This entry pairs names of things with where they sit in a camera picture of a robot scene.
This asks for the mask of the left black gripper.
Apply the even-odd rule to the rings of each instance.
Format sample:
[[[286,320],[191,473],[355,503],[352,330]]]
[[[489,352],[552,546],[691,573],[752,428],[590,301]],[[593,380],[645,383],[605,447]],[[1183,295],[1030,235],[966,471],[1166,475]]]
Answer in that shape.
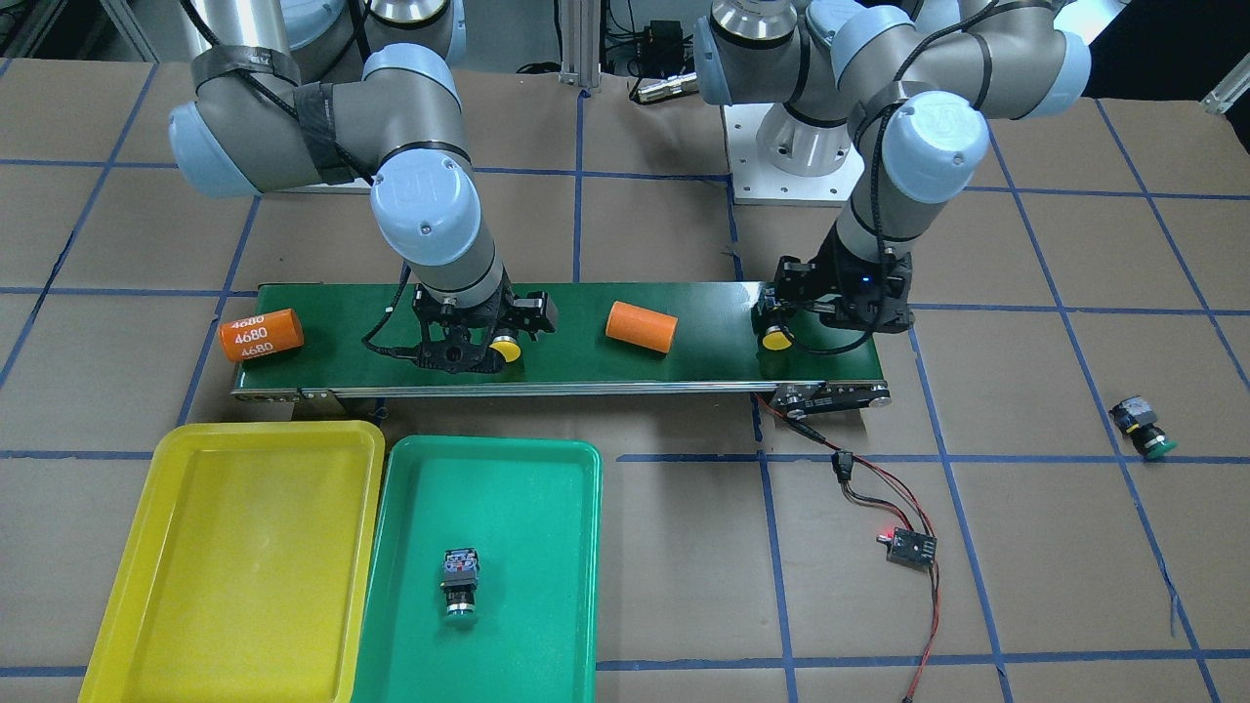
[[[794,338],[799,311],[812,311],[831,329],[902,333],[914,325],[908,296],[912,259],[888,254],[882,263],[865,260],[836,234],[825,236],[818,254],[802,261],[778,260],[775,296],[759,296],[752,306],[756,338],[776,331]]]

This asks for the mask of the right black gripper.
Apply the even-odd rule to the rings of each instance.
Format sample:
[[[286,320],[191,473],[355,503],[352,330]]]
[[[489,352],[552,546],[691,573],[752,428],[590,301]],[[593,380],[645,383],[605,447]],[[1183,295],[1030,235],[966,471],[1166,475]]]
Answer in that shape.
[[[421,339],[411,348],[411,362],[426,370],[458,373],[500,373],[505,365],[498,352],[488,346],[495,336],[518,338],[525,333],[558,331],[559,309],[548,291],[514,295],[512,281],[505,279],[496,291],[476,306],[454,306],[432,289],[418,284],[412,298]]]

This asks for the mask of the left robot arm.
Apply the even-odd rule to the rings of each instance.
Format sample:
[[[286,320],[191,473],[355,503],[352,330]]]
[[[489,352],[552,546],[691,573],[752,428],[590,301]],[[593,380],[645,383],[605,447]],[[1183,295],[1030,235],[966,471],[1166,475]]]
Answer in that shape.
[[[800,126],[844,130],[862,175],[809,260],[785,256],[755,306],[764,346],[795,346],[796,311],[825,326],[912,325],[912,248],[972,181],[988,121],[1062,114],[1091,50],[1055,26],[1059,1],[714,1],[692,33],[711,105],[768,103]]]

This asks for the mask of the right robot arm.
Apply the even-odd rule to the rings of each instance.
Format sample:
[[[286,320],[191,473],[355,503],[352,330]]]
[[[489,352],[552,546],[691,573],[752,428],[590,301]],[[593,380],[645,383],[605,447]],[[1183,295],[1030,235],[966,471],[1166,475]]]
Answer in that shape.
[[[291,9],[339,15],[379,48],[352,83],[308,81],[278,1],[184,1],[200,41],[196,98],[174,108],[169,140],[182,176],[208,196],[369,183],[381,235],[418,276],[414,346],[362,345],[430,370],[495,374],[518,360],[519,334],[558,329],[542,291],[519,296],[482,218],[451,64],[462,58],[460,1],[335,1]]]

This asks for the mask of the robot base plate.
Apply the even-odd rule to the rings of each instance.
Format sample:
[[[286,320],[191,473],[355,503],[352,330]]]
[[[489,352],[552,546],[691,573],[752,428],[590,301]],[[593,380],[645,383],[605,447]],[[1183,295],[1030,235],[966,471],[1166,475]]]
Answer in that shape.
[[[865,170],[848,126],[812,126],[772,105],[722,108],[738,205],[841,206]]]

